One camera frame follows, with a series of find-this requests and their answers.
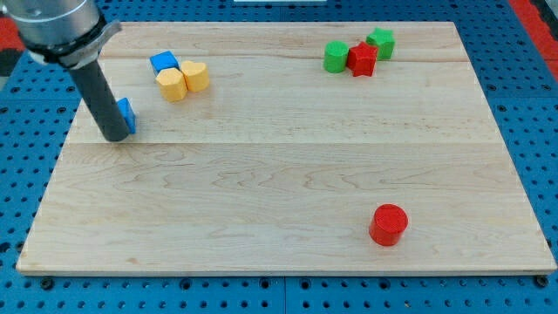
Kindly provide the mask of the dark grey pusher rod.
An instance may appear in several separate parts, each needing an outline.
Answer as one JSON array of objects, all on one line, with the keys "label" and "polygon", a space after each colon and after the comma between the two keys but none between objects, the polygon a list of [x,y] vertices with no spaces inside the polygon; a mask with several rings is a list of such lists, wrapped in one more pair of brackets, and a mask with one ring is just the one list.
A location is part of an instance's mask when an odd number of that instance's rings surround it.
[{"label": "dark grey pusher rod", "polygon": [[124,140],[130,130],[99,63],[92,61],[69,73],[103,137],[110,142]]}]

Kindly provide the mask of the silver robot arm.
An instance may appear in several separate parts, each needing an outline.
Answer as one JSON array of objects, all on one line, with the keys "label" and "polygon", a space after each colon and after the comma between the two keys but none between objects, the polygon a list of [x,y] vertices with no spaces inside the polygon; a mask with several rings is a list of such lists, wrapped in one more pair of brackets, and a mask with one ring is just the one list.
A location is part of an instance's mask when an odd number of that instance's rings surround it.
[{"label": "silver robot arm", "polygon": [[94,0],[3,0],[1,9],[35,61],[69,72],[104,138],[125,139],[130,128],[98,62],[120,22],[106,20]]}]

